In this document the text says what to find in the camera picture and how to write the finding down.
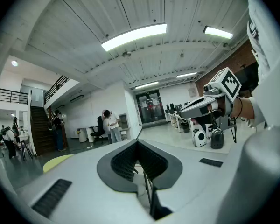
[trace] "sleeve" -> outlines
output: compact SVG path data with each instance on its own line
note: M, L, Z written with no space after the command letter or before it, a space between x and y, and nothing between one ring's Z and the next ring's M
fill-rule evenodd
M251 101L254 110L254 119L251 119L250 123L252 124L252 127L255 127L256 125L264 122L265 118L254 97L249 97L249 100Z

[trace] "door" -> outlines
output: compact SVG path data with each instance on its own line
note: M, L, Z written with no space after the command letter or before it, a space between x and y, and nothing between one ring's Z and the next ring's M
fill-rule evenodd
M137 95L137 102L142 123L165 119L165 113L159 91L150 91Z

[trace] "staircase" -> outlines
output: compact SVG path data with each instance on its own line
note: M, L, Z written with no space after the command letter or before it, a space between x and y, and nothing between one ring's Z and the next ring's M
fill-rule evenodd
M38 155L54 152L53 133L48 129L48 117L43 107L31 107L31 130L33 142Z

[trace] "fluorescent light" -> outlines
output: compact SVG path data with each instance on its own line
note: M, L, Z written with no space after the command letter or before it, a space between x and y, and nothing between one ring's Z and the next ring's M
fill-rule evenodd
M127 42L131 42L146 36L157 35L166 33L167 24L162 23L158 25L152 25L144 28L138 28L124 34L118 35L102 44L102 47L109 51L117 46L123 45Z
M150 86L150 85L154 85L154 84L158 84L158 81L137 86L137 87L135 87L135 89L140 89L142 87L146 87L146 86Z
M233 37L233 34L229 33L229 32L224 32L222 30L219 30L219 29L215 29L215 28L211 28L209 26L206 26L204 28L204 31L203 31L205 34L210 34L210 35L218 35L218 36L221 36L221 37L225 37L225 38L228 38L228 39L231 39Z
M18 62L17 62L16 60L15 60L15 61L12 61L11 64L12 64L13 66L18 66Z
M187 77L187 76L192 76L192 75L196 75L197 72L192 72L192 73L188 73L188 74L183 74L183 75L179 75L177 76L176 78L179 78L179 77Z

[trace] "floor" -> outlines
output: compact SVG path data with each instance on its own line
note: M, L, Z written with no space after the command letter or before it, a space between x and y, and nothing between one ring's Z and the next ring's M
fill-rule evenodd
M245 122L238 119L237 142L243 142L247 140L247 138L254 134L257 129L259 128L248 128ZM143 129L140 133L139 139L148 139L176 147L223 154L229 153L231 146L235 145L231 130L228 129L224 130L224 145L221 149L213 149L209 144L206 144L202 147L195 147L192 142L191 131L189 133L179 133L177 129L171 126L171 123Z
M108 145L108 141L104 140L103 143L97 142L93 147L87 149L89 142L80 143L78 139L68 139L69 148L64 152L53 152L49 154L44 154L38 156L37 158L31 159L28 154L26 154L26 161L22 159L21 151L17 151L18 157L14 159L8 158L8 151L1 150L4 156L0 154L0 161L3 168L6 170L7 176L14 187L15 191L21 189L21 187L32 182L35 178L43 174L42 167L43 165L56 157L66 155L66 154L78 154L86 150L95 149Z

